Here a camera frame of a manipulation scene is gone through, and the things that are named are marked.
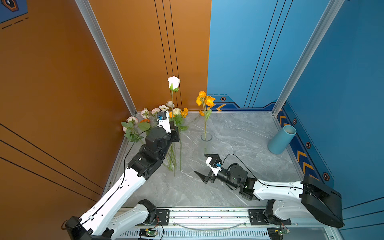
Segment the marble surface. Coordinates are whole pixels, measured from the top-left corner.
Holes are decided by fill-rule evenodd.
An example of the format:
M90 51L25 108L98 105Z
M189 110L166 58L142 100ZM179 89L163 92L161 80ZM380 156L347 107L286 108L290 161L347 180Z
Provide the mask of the marble surface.
M182 170L178 166L174 176L173 172L162 165L123 206L133 207L142 199L148 199L157 207L265 206L266 201L246 200L238 194L239 190L232 191L219 180L213 184L203 183L194 170L204 175L209 173L205 164L206 158L199 149L200 136L204 132L204 118L198 113L190 113L185 123L189 125L189 129L180 134ZM213 135L213 153L219 154L221 159L229 153L236 154L258 179L276 182L300 180L287 150L275 155L267 148L269 140L278 132L271 113L212 113L208 131ZM180 143L174 144L179 161ZM127 156L126 165L140 146L140 142L134 145ZM225 160L224 167L235 162L246 170L232 155ZM122 165L123 163L114 182L123 173Z

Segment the white rose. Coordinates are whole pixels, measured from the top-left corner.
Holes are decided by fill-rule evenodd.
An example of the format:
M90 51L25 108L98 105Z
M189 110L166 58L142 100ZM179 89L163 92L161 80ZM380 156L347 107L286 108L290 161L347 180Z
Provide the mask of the white rose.
M175 106L175 104L173 104L172 101L168 101L167 104L166 104L168 107L170 108L173 108Z
M179 82L180 82L180 79L178 79L177 77L170 77L168 78L168 82L169 82L169 89L171 89L172 91L176 88L179 87Z
M144 108L143 111L141 111L141 116L144 118L144 119L147 119L149 117L149 111L148 109Z
M175 109L173 109L172 113L173 113L173 115L179 115L181 113L181 109L175 108Z
M166 110L168 110L169 107L167 107L166 105L163 104L163 105L160 105L159 108L161 111L166 111Z
M132 122L133 124L138 123L139 120L135 117L129 117L127 118L127 122Z
M156 113L160 112L159 108L152 109L152 115L155 115Z

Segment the teal cylindrical vase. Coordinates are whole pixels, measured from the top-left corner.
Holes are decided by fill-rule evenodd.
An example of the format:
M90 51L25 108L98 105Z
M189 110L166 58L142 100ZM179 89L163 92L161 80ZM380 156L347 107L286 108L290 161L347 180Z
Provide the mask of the teal cylindrical vase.
M291 142L296 134L296 129L291 125L285 125L268 143L268 149L274 154L280 154Z

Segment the brown wall panel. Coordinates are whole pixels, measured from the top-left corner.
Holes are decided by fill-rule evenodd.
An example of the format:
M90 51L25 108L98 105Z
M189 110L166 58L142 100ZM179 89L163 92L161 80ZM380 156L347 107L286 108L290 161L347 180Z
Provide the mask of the brown wall panel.
M91 6L138 110L170 100L170 76L181 80L174 103L197 109L197 93L207 90L210 0L97 0Z
M99 200L129 112L75 1L28 1L0 39L0 123L101 188L1 125L0 157ZM69 239L62 222L95 203L3 159L0 169L1 239Z

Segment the orange flower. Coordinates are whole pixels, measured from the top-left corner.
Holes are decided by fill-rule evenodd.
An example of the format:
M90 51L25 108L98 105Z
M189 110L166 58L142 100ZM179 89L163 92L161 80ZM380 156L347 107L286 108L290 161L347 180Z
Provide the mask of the orange flower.
M213 98L213 97L211 97L211 96L207 96L207 100L215 101L216 98Z
M187 115L188 115L188 112L185 112L185 111L181 112L181 116L182 116L183 118L185 118Z
M199 92L199 96L201 98L204 98L207 94L204 91Z
M207 102L205 104L210 106L210 107L212 107L214 105L213 101L210 99L207 99Z

